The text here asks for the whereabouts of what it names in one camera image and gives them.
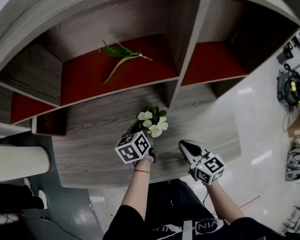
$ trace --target tiled floor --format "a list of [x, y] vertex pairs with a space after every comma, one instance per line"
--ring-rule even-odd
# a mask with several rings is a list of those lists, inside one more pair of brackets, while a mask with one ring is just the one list
[[[300, 183], [285, 181], [285, 163], [292, 139], [282, 127], [288, 110], [276, 98], [276, 77], [280, 68], [276, 57], [272, 57], [215, 103], [220, 109], [225, 103], [231, 104], [242, 146], [242, 156], [227, 164], [220, 184], [239, 206], [254, 199], [242, 207], [245, 215], [279, 232], [293, 205], [300, 206]], [[298, 113], [297, 110], [293, 112], [291, 121]], [[190, 176], [181, 179], [203, 200], [206, 189], [200, 182], [194, 182]], [[89, 191], [104, 231], [126, 189]], [[205, 204], [214, 211], [209, 198]]]

